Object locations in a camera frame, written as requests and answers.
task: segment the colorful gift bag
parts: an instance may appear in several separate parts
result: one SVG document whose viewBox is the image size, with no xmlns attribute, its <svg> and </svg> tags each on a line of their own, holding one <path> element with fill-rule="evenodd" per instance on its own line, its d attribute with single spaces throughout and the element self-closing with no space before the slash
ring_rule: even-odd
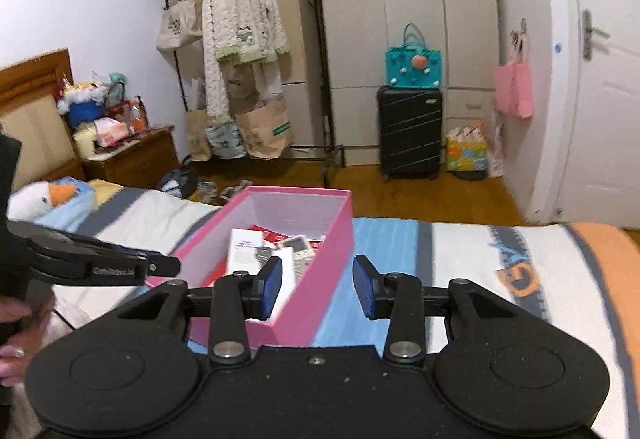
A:
<svg viewBox="0 0 640 439">
<path fill-rule="evenodd" d="M 503 114 L 521 119 L 533 114 L 532 74 L 526 34 L 516 36 L 509 62 L 495 71 L 495 104 Z"/>
<path fill-rule="evenodd" d="M 484 136 L 447 134 L 447 171 L 481 172 L 487 169 L 488 142 Z"/>
</svg>

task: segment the stuffed goose toy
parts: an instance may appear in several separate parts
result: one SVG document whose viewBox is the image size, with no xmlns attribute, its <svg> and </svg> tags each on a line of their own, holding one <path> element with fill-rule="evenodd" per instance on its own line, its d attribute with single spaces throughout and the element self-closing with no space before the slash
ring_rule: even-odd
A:
<svg viewBox="0 0 640 439">
<path fill-rule="evenodd" d="M 76 187 L 72 184 L 50 184 L 46 181 L 28 184 L 11 195 L 7 218 L 11 221 L 34 221 L 67 202 L 75 193 Z"/>
</svg>

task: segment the person's hand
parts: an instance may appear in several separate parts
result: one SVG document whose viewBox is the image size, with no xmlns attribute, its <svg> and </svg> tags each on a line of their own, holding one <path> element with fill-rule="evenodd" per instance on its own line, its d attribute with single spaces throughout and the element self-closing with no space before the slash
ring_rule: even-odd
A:
<svg viewBox="0 0 640 439">
<path fill-rule="evenodd" d="M 13 335 L 0 346 L 0 385 L 12 387 L 24 381 L 27 365 L 42 348 L 42 338 L 51 319 L 55 298 L 51 296 L 39 309 L 28 329 Z M 30 307 L 20 300 L 0 297 L 0 322 L 17 322 L 31 315 Z"/>
</svg>

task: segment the black suitcase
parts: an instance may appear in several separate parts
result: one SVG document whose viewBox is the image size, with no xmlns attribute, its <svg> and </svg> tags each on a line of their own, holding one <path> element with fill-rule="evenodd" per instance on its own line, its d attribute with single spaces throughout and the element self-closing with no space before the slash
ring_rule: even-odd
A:
<svg viewBox="0 0 640 439">
<path fill-rule="evenodd" d="M 385 182 L 395 174 L 436 178 L 442 151 L 442 93 L 383 86 L 378 114 Z"/>
</svg>

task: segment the door handle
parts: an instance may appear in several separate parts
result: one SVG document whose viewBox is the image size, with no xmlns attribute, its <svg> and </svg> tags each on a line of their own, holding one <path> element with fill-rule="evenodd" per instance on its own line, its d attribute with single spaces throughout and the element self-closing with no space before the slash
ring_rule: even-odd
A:
<svg viewBox="0 0 640 439">
<path fill-rule="evenodd" d="M 607 47 L 609 40 L 611 40 L 611 34 L 598 29 L 593 25 L 593 17 L 589 9 L 585 9 L 582 12 L 582 38 L 584 39 L 584 48 L 582 50 L 582 57 L 590 62 L 593 60 L 593 35 L 598 35 L 604 38 L 604 47 Z"/>
</svg>

